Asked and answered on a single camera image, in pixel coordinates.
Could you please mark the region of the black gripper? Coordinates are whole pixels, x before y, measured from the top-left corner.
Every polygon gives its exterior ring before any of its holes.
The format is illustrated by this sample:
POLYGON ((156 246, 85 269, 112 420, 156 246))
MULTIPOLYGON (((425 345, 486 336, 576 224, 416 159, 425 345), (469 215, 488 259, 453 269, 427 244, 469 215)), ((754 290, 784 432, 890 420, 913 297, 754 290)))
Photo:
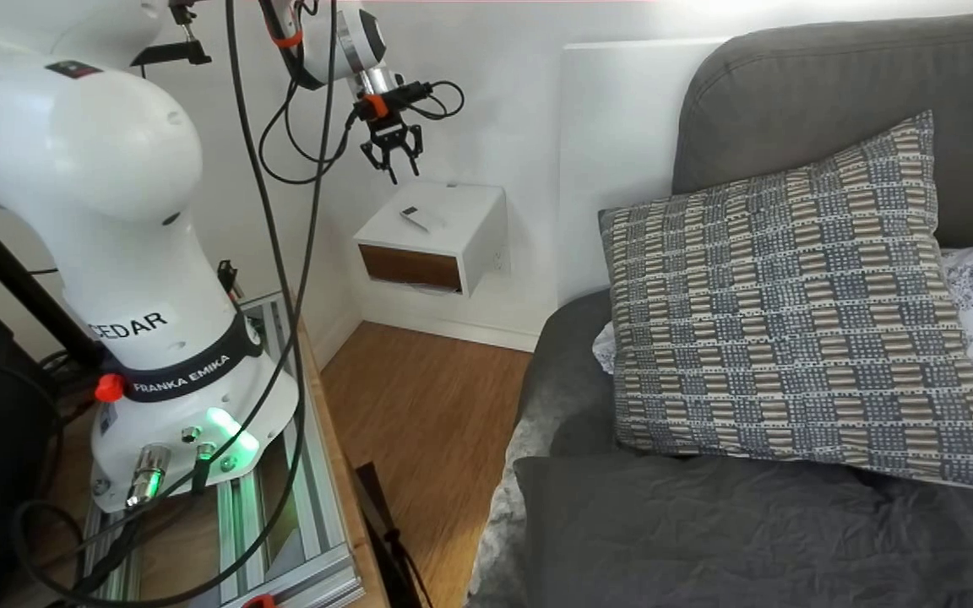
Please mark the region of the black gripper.
POLYGON ((402 101, 393 101, 386 93, 362 93, 357 118, 368 123, 366 153, 372 164, 389 174, 393 185, 399 183, 389 163, 389 153, 396 149, 404 153, 413 174, 422 174, 418 170, 422 127, 402 118, 402 101))

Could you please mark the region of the aluminium profile robot base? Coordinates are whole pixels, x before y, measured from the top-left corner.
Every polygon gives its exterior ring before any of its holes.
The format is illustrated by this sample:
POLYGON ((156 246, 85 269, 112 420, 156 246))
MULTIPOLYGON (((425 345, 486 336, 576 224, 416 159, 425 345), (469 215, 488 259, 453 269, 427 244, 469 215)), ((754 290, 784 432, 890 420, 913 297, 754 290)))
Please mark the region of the aluminium profile robot base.
POLYGON ((143 608, 156 549, 145 512, 209 503, 203 530, 164 547, 173 565, 211 558, 216 569, 182 591, 175 608, 347 608, 362 591, 353 541, 320 430, 320 408, 304 372, 292 367, 290 320, 278 295, 242 308, 242 320, 266 346, 263 372, 247 386, 247 406, 194 400, 167 426, 145 420, 119 450, 126 406, 95 422, 95 507, 85 520, 90 547, 85 576, 95 601, 143 608))

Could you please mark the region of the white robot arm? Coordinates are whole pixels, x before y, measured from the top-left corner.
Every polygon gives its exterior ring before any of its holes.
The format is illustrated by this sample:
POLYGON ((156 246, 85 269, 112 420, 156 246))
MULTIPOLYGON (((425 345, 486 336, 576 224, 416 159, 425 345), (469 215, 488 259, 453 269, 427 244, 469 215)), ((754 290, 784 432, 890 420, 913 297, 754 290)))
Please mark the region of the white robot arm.
POLYGON ((194 238, 193 118, 136 73, 167 2, 0 0, 0 208, 109 352, 90 430, 109 512, 248 471, 300 400, 194 238))

